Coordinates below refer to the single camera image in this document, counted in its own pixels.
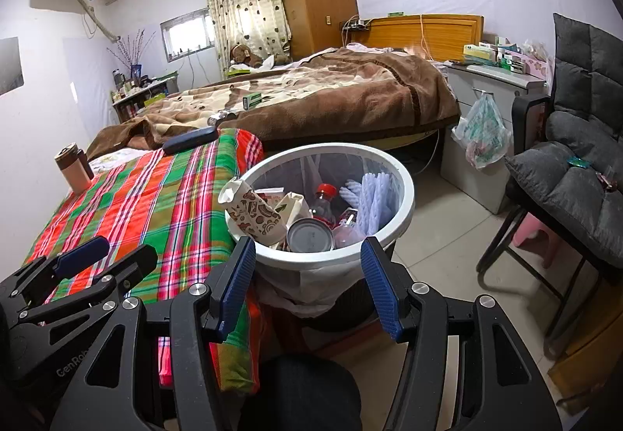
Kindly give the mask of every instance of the curtain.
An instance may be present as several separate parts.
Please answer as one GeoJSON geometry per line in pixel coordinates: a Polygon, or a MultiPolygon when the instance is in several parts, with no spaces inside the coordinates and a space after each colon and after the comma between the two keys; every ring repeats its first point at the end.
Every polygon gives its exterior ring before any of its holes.
{"type": "Polygon", "coordinates": [[[208,0],[208,10],[214,22],[223,77],[236,44],[246,44],[262,58],[290,54],[292,34],[282,0],[208,0]]]}

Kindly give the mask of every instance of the white trash can rim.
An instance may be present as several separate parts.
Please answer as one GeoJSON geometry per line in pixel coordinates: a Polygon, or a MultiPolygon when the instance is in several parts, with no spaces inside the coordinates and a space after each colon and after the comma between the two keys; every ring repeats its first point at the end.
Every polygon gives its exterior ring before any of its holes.
{"type": "MultiPolygon", "coordinates": [[[[376,233],[376,238],[381,243],[381,246],[384,248],[389,246],[393,241],[402,236],[407,230],[407,227],[409,227],[415,209],[415,188],[409,171],[407,171],[403,164],[381,150],[353,143],[323,143],[301,146],[281,152],[261,161],[243,174],[241,179],[253,186],[253,182],[257,177],[294,158],[305,157],[307,155],[339,153],[357,155],[359,157],[375,160],[387,167],[387,170],[397,176],[402,182],[404,194],[401,198],[397,213],[385,227],[376,233]]],[[[238,241],[243,234],[241,229],[239,229],[227,212],[225,212],[225,220],[230,234],[238,241]]],[[[294,269],[297,271],[319,269],[327,266],[354,262],[359,260],[360,250],[361,243],[347,246],[346,248],[331,250],[330,252],[318,253],[284,252],[281,250],[273,250],[259,243],[255,244],[255,253],[258,262],[273,268],[294,269]]]]}

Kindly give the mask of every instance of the blue gripper pad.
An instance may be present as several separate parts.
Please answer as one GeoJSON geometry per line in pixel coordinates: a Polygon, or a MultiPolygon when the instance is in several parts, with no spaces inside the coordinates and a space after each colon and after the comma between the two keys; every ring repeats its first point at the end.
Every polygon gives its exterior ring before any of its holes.
{"type": "Polygon", "coordinates": [[[403,333],[398,315],[398,298],[382,268],[380,257],[387,258],[376,238],[367,238],[363,241],[361,244],[361,269],[363,269],[363,275],[366,277],[372,299],[375,301],[376,313],[379,314],[383,330],[391,336],[392,340],[398,341],[403,333]],[[376,251],[371,241],[378,246],[376,251]]]}
{"type": "Polygon", "coordinates": [[[219,335],[222,341],[234,330],[248,285],[255,271],[255,242],[247,236],[242,236],[234,249],[227,264],[236,258],[236,267],[231,273],[229,283],[224,289],[224,296],[220,300],[219,335]]]}
{"type": "Polygon", "coordinates": [[[58,256],[54,272],[60,279],[73,278],[79,272],[104,259],[109,250],[108,240],[104,236],[96,236],[58,256]]]}

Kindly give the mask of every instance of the chair cushion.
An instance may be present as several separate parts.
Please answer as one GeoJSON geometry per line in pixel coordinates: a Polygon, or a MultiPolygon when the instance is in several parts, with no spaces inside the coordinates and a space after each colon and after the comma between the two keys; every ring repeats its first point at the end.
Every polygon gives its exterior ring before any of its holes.
{"type": "Polygon", "coordinates": [[[546,133],[548,142],[506,158],[510,174],[595,256],[623,268],[623,183],[606,192],[596,176],[611,165],[623,181],[623,148],[591,121],[565,112],[549,116],[546,133]],[[593,167],[569,165],[574,155],[593,167]]]}
{"type": "Polygon", "coordinates": [[[589,121],[623,147],[623,41],[558,14],[554,24],[554,108],[589,121]]]}

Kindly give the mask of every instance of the gray chair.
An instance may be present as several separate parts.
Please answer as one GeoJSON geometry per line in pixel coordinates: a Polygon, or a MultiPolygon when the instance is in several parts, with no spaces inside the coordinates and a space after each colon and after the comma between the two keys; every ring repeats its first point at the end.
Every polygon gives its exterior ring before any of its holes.
{"type": "Polygon", "coordinates": [[[605,278],[617,283],[623,275],[623,41],[586,23],[554,14],[556,70],[551,97],[527,95],[513,103],[515,156],[506,157],[511,178],[507,196],[516,207],[505,219],[477,271],[481,275],[503,253],[543,283],[560,306],[546,331],[553,340],[556,325],[577,281],[589,262],[599,278],[584,302],[559,331],[570,325],[605,278]],[[528,110],[546,104],[546,140],[526,149],[528,110]],[[591,163],[588,169],[573,167],[569,157],[591,163]],[[612,167],[619,187],[605,191],[596,171],[612,167]],[[564,293],[530,266],[509,246],[513,235],[532,213],[577,250],[582,260],[564,293]]]}

